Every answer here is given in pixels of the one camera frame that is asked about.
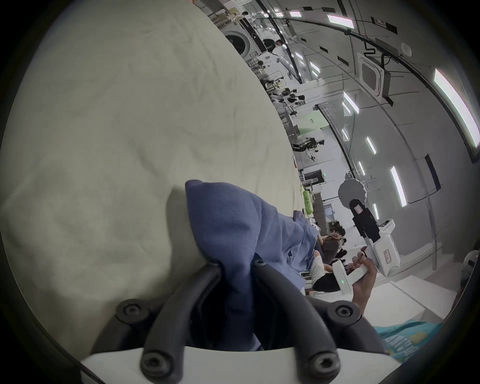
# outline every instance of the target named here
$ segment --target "fluorescent light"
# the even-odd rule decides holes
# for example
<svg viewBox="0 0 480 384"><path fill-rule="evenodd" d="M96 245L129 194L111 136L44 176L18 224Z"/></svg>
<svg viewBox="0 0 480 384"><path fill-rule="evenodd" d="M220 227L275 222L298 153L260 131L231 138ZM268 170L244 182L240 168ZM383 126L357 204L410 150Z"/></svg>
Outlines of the fluorescent light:
<svg viewBox="0 0 480 384"><path fill-rule="evenodd" d="M331 22L332 24L343 25L344 27L354 29L353 21L351 19L348 19L346 17L335 16L335 15L327 15L327 17L328 17L328 21Z"/></svg>
<svg viewBox="0 0 480 384"><path fill-rule="evenodd" d="M480 131L477 123L473 119L472 114L468 110L467 105L464 103L455 88L453 88L452 85L448 82L445 76L443 76L436 68L433 81L440 87L445 96L447 96L448 99L452 102L456 111L465 123L473 144L477 147L480 144Z"/></svg>
<svg viewBox="0 0 480 384"><path fill-rule="evenodd" d="M372 208L373 208L373 214L375 215L375 218L376 218L377 220L379 220L379 219L380 219L380 216L378 216L377 204L373 203L373 204L372 204Z"/></svg>
<svg viewBox="0 0 480 384"><path fill-rule="evenodd" d="M343 105L343 108L345 108L347 110L348 114L351 115L352 111L347 107L347 105L345 104L344 101L342 101L342 105Z"/></svg>
<svg viewBox="0 0 480 384"><path fill-rule="evenodd" d="M348 141L350 140L348 138L348 134L347 134L347 131L345 130L345 128L342 128L342 133L343 133L343 141Z"/></svg>
<svg viewBox="0 0 480 384"><path fill-rule="evenodd" d="M352 108L355 110L355 112L358 115L360 113L360 108L358 108L357 104L355 104L355 102L352 100L352 98L349 95L347 95L346 92L343 93L343 97L345 98L346 101L348 101L348 103L352 106Z"/></svg>
<svg viewBox="0 0 480 384"><path fill-rule="evenodd" d="M359 168L360 168L360 172L363 176L365 176L365 170L363 169L363 165L361 164L361 162L359 161Z"/></svg>
<svg viewBox="0 0 480 384"><path fill-rule="evenodd" d="M320 73L320 68L318 68L315 64L313 64L311 61L310 61L310 66L315 69L318 73Z"/></svg>
<svg viewBox="0 0 480 384"><path fill-rule="evenodd" d="M370 149L372 150L373 154L376 155L377 154L377 150L375 149L375 146L373 145L372 141L370 140L370 137L367 136L367 138L365 139L370 147Z"/></svg>
<svg viewBox="0 0 480 384"><path fill-rule="evenodd" d="M403 192L402 183L400 181L400 177L398 176L395 166L390 168L390 173L392 174L393 181L395 182L396 191L400 199L400 204L402 205L402 207L404 207L408 204L407 198L405 197L405 193Z"/></svg>

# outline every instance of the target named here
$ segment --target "ceiling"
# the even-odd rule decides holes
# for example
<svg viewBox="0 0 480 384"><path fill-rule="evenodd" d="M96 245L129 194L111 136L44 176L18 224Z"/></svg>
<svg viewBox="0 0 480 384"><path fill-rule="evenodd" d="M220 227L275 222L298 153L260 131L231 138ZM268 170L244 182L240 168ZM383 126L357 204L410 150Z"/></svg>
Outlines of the ceiling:
<svg viewBox="0 0 480 384"><path fill-rule="evenodd" d="M397 50L417 71L430 82L438 68L455 87L474 116L478 107L470 92L471 86L462 77L457 59L442 43L435 31L412 9L399 1L378 0L279 0L264 1L268 8L298 10L303 19L328 24L328 14L355 21L354 32L387 43ZM252 9L260 9L256 2ZM380 26L372 22L385 22ZM284 22L277 20L280 26ZM436 236L444 252L455 253L463 259L480 233L475 215L480 212L476 196L479 194L480 167L472 164L465 144L452 119L435 96L412 73L394 60L385 58L385 69L392 78L389 97L393 105L382 100L381 106L358 83L357 53L372 52L360 40L326 27L290 21L295 33L285 28L292 52L300 53L305 66L297 60L303 78L312 81L310 62L321 68L320 84L308 91L305 113L317 103L331 113L339 128L350 136L345 143L358 167L361 161L366 175L360 175L367 186L369 202L381 207L383 219L393 218L393 233L401 254L408 254L432 241ZM405 56L401 44L411 48L411 57ZM373 57L380 60L380 53ZM346 91L360 108L360 114L345 116L341 105ZM373 154L366 144L369 136L377 147ZM441 189L436 191L425 156L429 155L437 172ZM401 207L390 168L395 166L402 180L409 204Z"/></svg>

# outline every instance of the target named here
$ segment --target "white panel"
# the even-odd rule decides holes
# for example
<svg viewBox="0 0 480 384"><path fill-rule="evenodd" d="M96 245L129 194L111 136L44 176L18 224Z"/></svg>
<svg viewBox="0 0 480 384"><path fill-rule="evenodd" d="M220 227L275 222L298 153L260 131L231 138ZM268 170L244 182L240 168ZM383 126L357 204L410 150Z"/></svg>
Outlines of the white panel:
<svg viewBox="0 0 480 384"><path fill-rule="evenodd" d="M352 300L353 293L342 295L341 292L317 294L317 299L333 302ZM374 287L367 307L365 318L373 326L392 326L402 324L422 313L424 308L408 295L393 286L392 283Z"/></svg>
<svg viewBox="0 0 480 384"><path fill-rule="evenodd" d="M409 276L394 284L412 299L444 319L452 309L456 293L438 285Z"/></svg>
<svg viewBox="0 0 480 384"><path fill-rule="evenodd" d="M143 349L98 353L82 363L106 383L150 384L140 371ZM388 355L338 349L341 369L332 383L379 383L400 364ZM185 347L183 384L300 383L293 348L228 352ZM95 383L82 375L85 384Z"/></svg>

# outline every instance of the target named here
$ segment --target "black hair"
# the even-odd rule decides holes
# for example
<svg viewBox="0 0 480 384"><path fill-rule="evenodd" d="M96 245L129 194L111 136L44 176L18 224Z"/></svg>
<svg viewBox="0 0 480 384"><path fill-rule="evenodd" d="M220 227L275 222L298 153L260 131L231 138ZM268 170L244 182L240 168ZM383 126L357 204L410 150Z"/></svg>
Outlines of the black hair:
<svg viewBox="0 0 480 384"><path fill-rule="evenodd" d="M345 230L342 226L338 226L335 228L335 231L338 232L340 235L345 236Z"/></svg>

